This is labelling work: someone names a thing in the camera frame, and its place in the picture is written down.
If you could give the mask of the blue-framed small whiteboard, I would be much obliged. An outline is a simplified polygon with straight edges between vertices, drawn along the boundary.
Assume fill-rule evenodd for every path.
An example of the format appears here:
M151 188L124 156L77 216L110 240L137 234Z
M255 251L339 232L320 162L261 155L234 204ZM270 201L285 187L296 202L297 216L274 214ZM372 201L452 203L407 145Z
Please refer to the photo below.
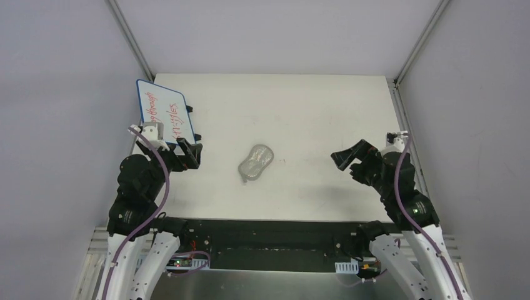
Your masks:
M197 142L183 93L142 79L136 81L136 87L142 122L163 123L167 143L175 144L177 138Z

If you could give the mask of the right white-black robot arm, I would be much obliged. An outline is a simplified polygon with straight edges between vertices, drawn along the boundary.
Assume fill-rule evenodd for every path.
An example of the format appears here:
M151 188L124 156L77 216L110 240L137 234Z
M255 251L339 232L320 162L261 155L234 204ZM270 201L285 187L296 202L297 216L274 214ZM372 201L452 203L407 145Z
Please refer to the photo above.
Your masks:
M383 149L362 139L332 153L331 159L340 171L349 169L354 181L379 194L419 266L402 253L400 241L380 221L358 226L351 246L343 251L357 261L374 256L382 264L380 273L390 274L409 299L470 299L447 249L432 201L416 189L416 170L409 153L412 141L405 131L390 132Z

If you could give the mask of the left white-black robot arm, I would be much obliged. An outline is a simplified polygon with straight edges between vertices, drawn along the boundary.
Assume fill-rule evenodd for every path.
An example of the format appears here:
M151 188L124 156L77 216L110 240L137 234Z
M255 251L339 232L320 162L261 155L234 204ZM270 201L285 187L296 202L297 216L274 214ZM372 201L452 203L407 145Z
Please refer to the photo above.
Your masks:
M164 216L155 200L160 192L169 194L167 175L199 168L202 144L179 138L156 154L140 142L137 146L141 153L120 164L97 299L150 299L170 257L190 247L187 221Z

